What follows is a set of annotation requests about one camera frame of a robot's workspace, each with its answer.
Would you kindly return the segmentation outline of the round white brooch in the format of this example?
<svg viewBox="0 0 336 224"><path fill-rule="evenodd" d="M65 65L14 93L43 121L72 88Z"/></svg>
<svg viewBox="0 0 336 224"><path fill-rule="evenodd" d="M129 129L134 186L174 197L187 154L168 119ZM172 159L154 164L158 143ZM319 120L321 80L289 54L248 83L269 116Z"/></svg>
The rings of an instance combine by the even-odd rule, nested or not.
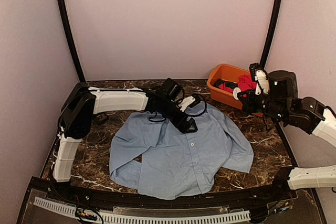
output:
<svg viewBox="0 0 336 224"><path fill-rule="evenodd" d="M238 98L238 94L241 92L241 89L239 87L236 87L234 90L233 90L233 97L235 100L239 100Z"/></svg>

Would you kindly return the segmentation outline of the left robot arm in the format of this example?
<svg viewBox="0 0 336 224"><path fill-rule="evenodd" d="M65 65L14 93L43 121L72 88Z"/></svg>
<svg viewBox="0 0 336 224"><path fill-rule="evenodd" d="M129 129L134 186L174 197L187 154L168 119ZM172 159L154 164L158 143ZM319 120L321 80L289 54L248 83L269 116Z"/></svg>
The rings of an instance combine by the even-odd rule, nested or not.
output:
<svg viewBox="0 0 336 224"><path fill-rule="evenodd" d="M91 130L93 117L111 111L146 111L168 119L180 132L197 131L193 116L186 113L200 102L197 95L183 95L183 88L168 78L153 88L100 89L85 82L75 85L61 109L58 119L56 161L52 172L56 180L53 191L63 201L74 197L70 181L71 168L79 143Z"/></svg>

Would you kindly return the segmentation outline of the light blue button shirt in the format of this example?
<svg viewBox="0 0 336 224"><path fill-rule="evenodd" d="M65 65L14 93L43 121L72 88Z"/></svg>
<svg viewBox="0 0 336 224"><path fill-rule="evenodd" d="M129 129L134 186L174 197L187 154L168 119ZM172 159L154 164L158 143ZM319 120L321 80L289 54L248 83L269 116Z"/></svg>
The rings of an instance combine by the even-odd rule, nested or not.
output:
<svg viewBox="0 0 336 224"><path fill-rule="evenodd" d="M253 149L228 116L203 103L187 112L195 115L195 133L183 134L169 120L151 122L148 113L132 113L111 142L111 180L172 200L209 192L220 168L249 173Z"/></svg>

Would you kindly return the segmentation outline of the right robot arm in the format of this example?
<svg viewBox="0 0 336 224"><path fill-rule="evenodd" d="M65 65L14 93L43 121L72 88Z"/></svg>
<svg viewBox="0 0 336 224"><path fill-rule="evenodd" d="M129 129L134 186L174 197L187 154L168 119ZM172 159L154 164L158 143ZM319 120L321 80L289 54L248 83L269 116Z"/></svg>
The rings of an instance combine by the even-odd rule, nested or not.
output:
<svg viewBox="0 0 336 224"><path fill-rule="evenodd" d="M313 97L298 97L294 72L276 70L267 73L259 64L249 67L256 88L237 94L242 110L248 114L262 113L283 126L297 127L335 146L335 112ZM282 167L268 188L273 200L287 191L302 188L335 189L335 166L316 168Z"/></svg>

